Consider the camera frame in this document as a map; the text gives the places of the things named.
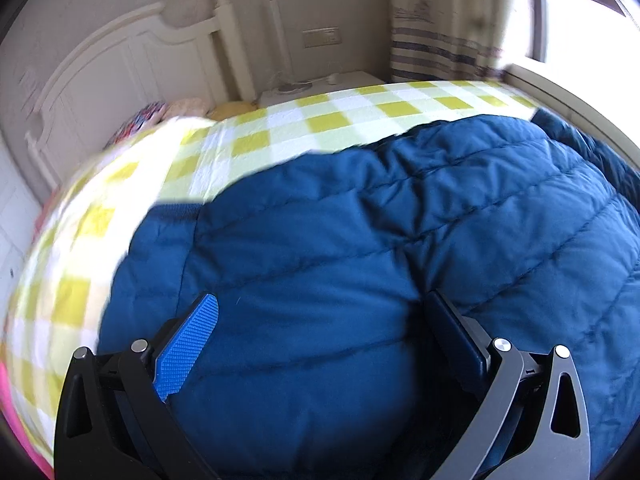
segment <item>checkered bedspread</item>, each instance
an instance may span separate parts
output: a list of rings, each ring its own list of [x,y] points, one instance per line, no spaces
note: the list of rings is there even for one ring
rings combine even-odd
[[[172,120],[85,165],[60,193],[26,259],[0,359],[33,447],[53,462],[73,350],[95,350],[113,274],[157,202],[206,202],[246,174],[309,150],[335,152],[434,120],[529,119],[532,99],[496,82],[414,82],[302,98],[220,123]]]

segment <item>metal screw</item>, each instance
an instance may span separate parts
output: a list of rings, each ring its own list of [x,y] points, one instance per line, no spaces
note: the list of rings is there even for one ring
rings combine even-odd
[[[88,348],[86,346],[81,346],[80,348],[76,348],[74,352],[74,357],[76,359],[84,359],[86,357],[86,351]]]
[[[131,349],[136,354],[139,354],[140,352],[144,352],[147,346],[148,346],[148,343],[144,339],[136,339],[133,343],[131,343]]]
[[[569,349],[564,345],[556,346],[555,350],[556,350],[556,355],[558,357],[561,357],[562,359],[567,359],[569,355],[571,355],[571,352],[569,352]]]
[[[494,347],[500,352],[508,352],[511,350],[511,343],[508,340],[499,337],[494,339]]]

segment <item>blue gripper pad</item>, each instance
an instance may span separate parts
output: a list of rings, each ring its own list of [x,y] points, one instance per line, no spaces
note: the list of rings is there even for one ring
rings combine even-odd
[[[162,402],[180,391],[218,322],[218,300],[206,294],[156,359],[154,388]]]

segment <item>blue comforter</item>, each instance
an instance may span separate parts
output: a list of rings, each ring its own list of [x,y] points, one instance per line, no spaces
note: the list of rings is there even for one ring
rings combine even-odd
[[[303,155],[205,205],[153,208],[98,351],[212,292],[218,326],[170,397],[203,456],[227,475],[370,478],[410,418],[436,460],[471,406],[420,315],[439,288],[491,336],[572,350],[597,473],[640,413],[639,193],[614,152],[544,110]]]

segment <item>colorful pillow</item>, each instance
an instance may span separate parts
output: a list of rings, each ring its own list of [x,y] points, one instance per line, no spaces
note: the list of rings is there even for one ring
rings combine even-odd
[[[107,142],[105,149],[137,133],[148,130],[152,126],[156,126],[156,124],[161,121],[162,114],[164,114],[165,110],[166,103],[162,101],[156,101],[155,103],[145,106],[113,134],[113,137]]]

